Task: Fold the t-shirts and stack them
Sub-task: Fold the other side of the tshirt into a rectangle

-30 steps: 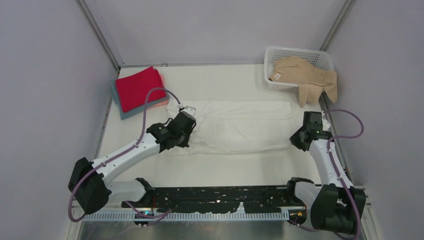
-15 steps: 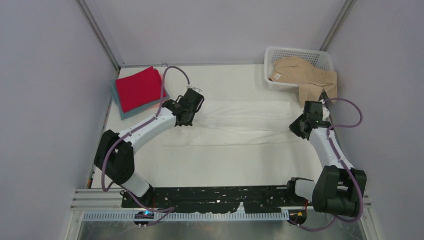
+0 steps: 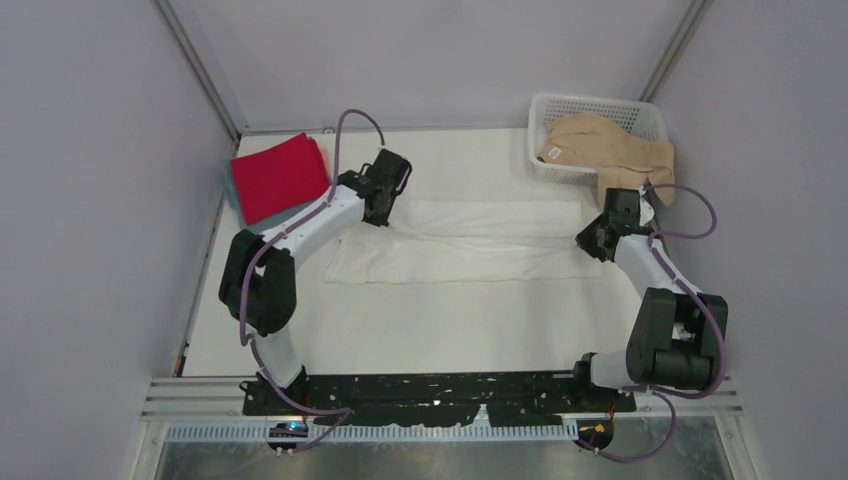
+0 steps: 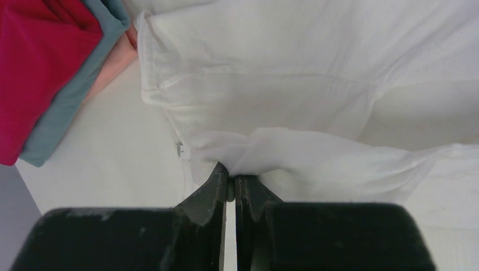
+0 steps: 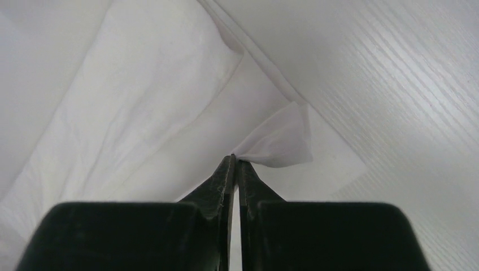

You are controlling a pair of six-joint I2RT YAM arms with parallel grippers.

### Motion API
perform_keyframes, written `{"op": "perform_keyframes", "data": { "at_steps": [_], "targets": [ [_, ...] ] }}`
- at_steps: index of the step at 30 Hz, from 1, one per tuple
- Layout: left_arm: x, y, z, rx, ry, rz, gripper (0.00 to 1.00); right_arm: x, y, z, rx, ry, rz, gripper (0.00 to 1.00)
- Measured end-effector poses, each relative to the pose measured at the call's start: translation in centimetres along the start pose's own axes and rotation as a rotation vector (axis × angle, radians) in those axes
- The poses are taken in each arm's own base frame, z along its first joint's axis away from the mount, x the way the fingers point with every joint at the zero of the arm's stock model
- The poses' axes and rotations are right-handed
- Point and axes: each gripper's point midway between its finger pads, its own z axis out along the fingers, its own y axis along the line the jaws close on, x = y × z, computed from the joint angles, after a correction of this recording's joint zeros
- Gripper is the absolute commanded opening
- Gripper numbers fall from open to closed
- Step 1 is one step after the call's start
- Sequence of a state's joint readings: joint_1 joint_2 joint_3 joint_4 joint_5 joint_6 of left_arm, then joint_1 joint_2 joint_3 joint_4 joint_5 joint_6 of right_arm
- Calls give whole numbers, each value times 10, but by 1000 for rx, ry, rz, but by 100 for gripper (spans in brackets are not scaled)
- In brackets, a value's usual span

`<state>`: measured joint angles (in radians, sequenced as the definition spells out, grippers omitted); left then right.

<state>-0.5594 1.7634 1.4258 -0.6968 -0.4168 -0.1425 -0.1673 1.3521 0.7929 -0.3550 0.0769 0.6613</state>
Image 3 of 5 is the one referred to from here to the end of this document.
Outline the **white t-shirt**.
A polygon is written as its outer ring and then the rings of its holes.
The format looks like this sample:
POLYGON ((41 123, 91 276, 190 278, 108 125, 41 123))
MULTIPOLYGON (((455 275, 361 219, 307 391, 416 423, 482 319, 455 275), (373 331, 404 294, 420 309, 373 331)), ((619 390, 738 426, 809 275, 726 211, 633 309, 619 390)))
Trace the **white t-shirt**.
POLYGON ((340 285, 595 279, 575 243, 575 201, 418 200, 386 227, 362 223, 329 248, 323 279, 340 285))

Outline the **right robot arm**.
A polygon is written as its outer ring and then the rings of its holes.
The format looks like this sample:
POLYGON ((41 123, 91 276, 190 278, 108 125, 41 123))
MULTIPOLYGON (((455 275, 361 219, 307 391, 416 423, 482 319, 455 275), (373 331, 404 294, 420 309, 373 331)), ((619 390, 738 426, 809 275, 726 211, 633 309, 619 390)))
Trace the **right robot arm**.
POLYGON ((587 353, 576 362, 570 392, 584 410, 598 409, 611 389, 705 398, 725 378, 728 304, 673 263, 664 244, 670 232, 650 225, 650 189, 608 189, 601 214, 576 237, 583 252, 623 271, 641 298, 621 350, 587 353))

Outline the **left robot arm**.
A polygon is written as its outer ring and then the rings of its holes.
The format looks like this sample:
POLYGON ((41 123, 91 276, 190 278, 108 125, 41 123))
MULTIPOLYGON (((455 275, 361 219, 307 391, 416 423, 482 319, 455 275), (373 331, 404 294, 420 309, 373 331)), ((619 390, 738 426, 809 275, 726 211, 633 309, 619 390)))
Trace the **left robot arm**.
POLYGON ((289 328, 298 303, 297 271, 352 227, 388 226, 411 173, 406 158, 382 148, 373 162, 341 173, 291 219, 260 233, 242 230, 232 239, 218 297, 238 323, 240 342, 257 354, 261 376, 272 382, 268 400, 280 412, 298 412, 307 398, 297 380, 305 367, 289 328))

